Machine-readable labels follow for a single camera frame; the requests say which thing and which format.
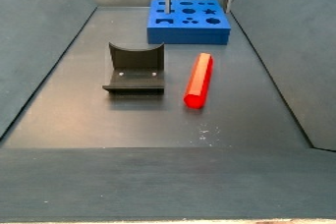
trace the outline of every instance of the black surface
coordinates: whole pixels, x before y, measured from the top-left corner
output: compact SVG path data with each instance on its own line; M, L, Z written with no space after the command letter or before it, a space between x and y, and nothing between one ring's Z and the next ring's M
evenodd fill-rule
M109 95L108 43L146 44L146 8L98 9L1 140L4 148L273 147L308 144L244 34L229 17L229 44L165 45L164 95ZM201 110L182 97L194 60L213 59Z
M0 150L0 221L336 218L313 149Z
M232 14L312 144L334 150L334 0L234 0Z
M94 9L92 0L0 0L0 136Z

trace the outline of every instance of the gray side wall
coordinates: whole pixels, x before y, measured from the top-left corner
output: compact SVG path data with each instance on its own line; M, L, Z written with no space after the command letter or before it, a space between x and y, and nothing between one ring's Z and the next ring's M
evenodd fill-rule
M234 0L232 14L312 144L336 150L334 0Z
M0 136L94 9L92 0L0 0Z

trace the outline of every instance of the red cylinder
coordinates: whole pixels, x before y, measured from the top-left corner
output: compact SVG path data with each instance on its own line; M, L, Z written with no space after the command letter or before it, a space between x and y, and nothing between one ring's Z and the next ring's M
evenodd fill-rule
M200 109L205 105L210 83L213 59L208 53L201 53L196 59L185 94L184 102L188 107Z

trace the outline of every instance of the shape sorter hole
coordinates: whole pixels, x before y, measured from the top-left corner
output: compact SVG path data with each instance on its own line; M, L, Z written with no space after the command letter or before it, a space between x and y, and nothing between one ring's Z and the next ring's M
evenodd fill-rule
M162 9L157 9L156 12L157 13L164 13L164 10Z
M190 5L193 5L193 2L182 1L182 2L180 2L180 4L184 6L190 6Z
M208 18L208 19L206 19L206 22L208 22L209 24L220 24L220 20L216 19L216 18Z
M190 9L190 8L186 8L186 9L184 9L182 10L182 12L185 13L185 14L194 14L196 13L196 10L194 9Z
M164 1L160 1L160 2L158 2L158 5L165 5L165 2L164 2Z
M206 9L206 10L205 10L205 14L206 14L206 15L214 15L214 10Z
M173 24L173 19L156 19L156 23L168 23L168 24Z

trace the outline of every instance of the gray tray floor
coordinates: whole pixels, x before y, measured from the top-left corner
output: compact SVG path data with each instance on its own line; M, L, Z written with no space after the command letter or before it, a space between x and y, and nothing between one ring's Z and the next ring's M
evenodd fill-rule
M164 95L109 95L108 43L142 49L146 8L101 8L65 52L2 148L266 147L302 148L306 141L244 34L222 45L165 45ZM182 96L201 52L213 57L204 109Z

